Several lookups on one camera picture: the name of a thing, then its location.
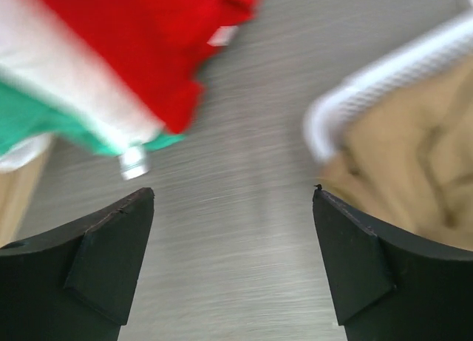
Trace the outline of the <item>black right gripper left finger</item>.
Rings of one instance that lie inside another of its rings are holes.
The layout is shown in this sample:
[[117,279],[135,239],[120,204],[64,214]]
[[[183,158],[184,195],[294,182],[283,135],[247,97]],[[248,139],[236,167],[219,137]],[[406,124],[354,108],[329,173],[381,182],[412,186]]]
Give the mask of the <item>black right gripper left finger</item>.
[[116,340],[127,324],[154,215],[142,188],[1,248],[3,340]]

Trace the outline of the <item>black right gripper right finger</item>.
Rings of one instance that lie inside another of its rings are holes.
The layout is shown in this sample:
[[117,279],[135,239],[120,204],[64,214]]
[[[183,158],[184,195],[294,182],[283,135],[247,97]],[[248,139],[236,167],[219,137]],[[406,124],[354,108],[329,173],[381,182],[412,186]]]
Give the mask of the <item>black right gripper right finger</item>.
[[472,253],[417,236],[316,187],[313,217],[349,340],[470,340]]

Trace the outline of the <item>tan cloth garment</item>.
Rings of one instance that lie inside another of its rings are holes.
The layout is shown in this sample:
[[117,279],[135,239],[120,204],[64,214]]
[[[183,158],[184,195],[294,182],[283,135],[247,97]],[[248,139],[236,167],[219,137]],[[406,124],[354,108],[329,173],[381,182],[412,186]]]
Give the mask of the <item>tan cloth garment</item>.
[[400,88],[351,124],[318,176],[355,208],[472,248],[472,59]]

